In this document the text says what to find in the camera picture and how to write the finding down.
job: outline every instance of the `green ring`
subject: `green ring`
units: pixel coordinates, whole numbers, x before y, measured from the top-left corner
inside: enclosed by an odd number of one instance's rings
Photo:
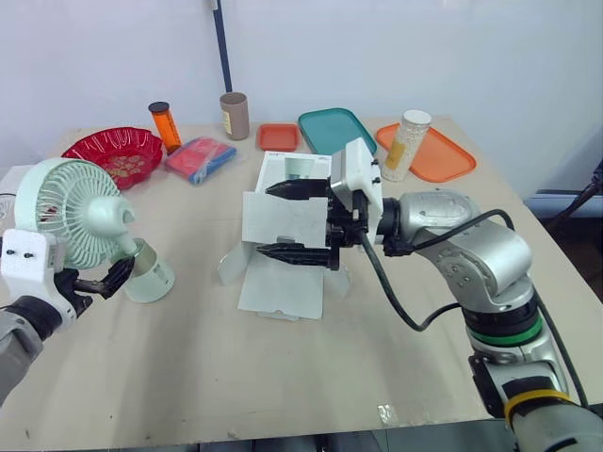
[[[480,334],[471,329],[471,335],[476,339],[482,341],[485,344],[489,344],[491,346],[499,346],[499,347],[515,347],[520,344],[525,343],[532,337],[540,334],[540,330],[543,328],[543,319],[538,316],[536,322],[529,327],[527,330],[520,332],[518,334],[514,334],[513,336],[487,336],[485,334]]]

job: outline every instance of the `yellow ring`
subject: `yellow ring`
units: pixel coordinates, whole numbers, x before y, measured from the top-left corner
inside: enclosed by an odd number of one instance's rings
[[[515,397],[511,397],[507,403],[505,403],[505,419],[507,423],[511,424],[511,419],[509,419],[509,414],[511,410],[515,408],[520,403],[526,402],[528,400],[532,400],[534,398],[560,398],[562,400],[567,400],[571,402],[572,399],[569,398],[569,395],[566,393],[561,393],[559,391],[555,391],[554,389],[535,389],[533,391],[527,391],[526,393],[521,393],[516,395]]]

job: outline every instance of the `orange bottle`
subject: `orange bottle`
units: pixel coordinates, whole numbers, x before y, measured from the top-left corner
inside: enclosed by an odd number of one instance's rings
[[[149,105],[149,111],[153,115],[161,140],[168,151],[168,155],[170,155],[182,146],[178,129],[176,129],[176,124],[171,118],[170,104],[167,102],[153,102]]]

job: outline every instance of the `cardboard tube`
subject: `cardboard tube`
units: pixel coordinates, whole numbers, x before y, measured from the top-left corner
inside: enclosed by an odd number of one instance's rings
[[[224,130],[230,139],[249,136],[247,96],[242,92],[227,92],[220,97]]]

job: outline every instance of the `orange plastic tray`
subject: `orange plastic tray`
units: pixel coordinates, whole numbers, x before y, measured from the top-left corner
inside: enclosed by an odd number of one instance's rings
[[[299,142],[295,124],[262,124],[257,129],[257,145],[264,151],[292,153]]]
[[[375,139],[387,151],[394,141],[399,124],[382,127]],[[478,164],[473,155],[430,127],[411,165],[411,171],[428,182],[447,182],[471,172]]]

